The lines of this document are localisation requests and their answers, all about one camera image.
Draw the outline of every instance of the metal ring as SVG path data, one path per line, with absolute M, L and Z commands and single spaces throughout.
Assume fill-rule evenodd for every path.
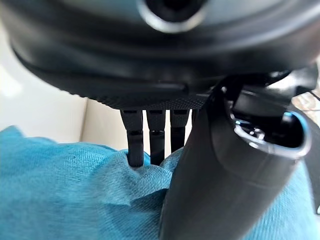
M 181 22 L 170 22 L 155 15 L 147 6 L 145 0 L 137 1 L 138 11 L 143 20 L 153 29 L 166 34 L 187 32 L 198 26 L 206 16 L 206 8 L 202 6 L 193 16 Z

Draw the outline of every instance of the beige floor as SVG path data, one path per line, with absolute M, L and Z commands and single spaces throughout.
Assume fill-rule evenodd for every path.
M 320 78 L 315 90 L 312 91 L 320 98 Z M 320 100 L 311 93 L 306 92 L 293 98 L 292 103 L 305 114 L 308 115 L 320 127 Z

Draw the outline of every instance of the circular hole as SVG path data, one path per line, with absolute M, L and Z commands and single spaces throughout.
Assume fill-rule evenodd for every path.
M 190 19 L 206 0 L 145 0 L 156 16 L 167 22 L 179 23 Z
M 186 8 L 192 0 L 163 0 L 163 5 L 175 12 Z

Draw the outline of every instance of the teal cloth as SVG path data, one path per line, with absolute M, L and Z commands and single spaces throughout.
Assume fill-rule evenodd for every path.
M 0 132 L 0 240 L 156 240 L 182 149 L 161 166 L 126 151 Z M 290 183 L 244 240 L 318 240 L 308 174 Z

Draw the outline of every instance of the cylindrical handle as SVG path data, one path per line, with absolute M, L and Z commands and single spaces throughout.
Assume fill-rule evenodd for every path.
M 235 133 L 221 102 L 203 109 L 173 173 L 160 224 L 161 240 L 238 240 L 255 224 L 308 152 L 302 147 L 278 154 Z

